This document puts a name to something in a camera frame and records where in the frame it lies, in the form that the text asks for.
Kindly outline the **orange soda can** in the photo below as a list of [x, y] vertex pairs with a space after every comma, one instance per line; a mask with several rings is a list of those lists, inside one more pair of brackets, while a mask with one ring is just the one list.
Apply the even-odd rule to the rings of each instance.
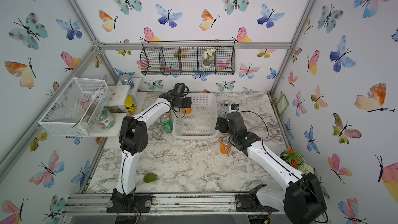
[[184, 115], [189, 115], [189, 114], [191, 114], [192, 109], [191, 108], [182, 108], [181, 111]]

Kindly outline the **orange Fanta can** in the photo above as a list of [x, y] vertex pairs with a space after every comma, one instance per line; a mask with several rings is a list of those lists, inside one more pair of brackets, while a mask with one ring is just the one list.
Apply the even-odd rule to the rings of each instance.
[[220, 152], [224, 155], [228, 155], [231, 151], [232, 144], [230, 138], [225, 136], [220, 140]]

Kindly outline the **green soda can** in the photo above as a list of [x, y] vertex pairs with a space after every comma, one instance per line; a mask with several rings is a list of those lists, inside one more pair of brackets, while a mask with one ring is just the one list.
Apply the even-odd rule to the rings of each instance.
[[165, 133], [172, 133], [172, 131], [173, 131], [173, 123], [172, 123], [172, 120], [171, 120], [171, 118], [169, 116], [163, 115], [161, 117], [161, 124], [162, 124], [162, 128], [163, 128]]

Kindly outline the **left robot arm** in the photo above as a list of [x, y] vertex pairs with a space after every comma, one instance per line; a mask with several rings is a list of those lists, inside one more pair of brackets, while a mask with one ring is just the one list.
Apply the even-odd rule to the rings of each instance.
[[148, 128], [165, 113], [176, 109], [190, 109], [192, 99], [189, 88], [184, 83], [176, 83], [174, 88], [163, 93], [148, 108], [133, 117], [125, 117], [119, 135], [122, 166], [119, 179], [113, 190], [113, 201], [126, 205], [135, 195], [135, 176], [141, 153], [148, 145]]

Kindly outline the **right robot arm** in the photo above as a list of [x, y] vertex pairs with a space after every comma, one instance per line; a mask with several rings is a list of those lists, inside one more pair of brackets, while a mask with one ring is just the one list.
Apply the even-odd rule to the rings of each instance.
[[271, 151], [256, 134], [249, 132], [240, 112], [218, 117], [215, 129], [229, 135], [230, 143], [264, 168], [281, 187], [261, 184], [250, 191], [251, 202], [286, 214], [293, 224], [312, 224], [327, 210], [320, 181], [313, 173], [303, 174]]

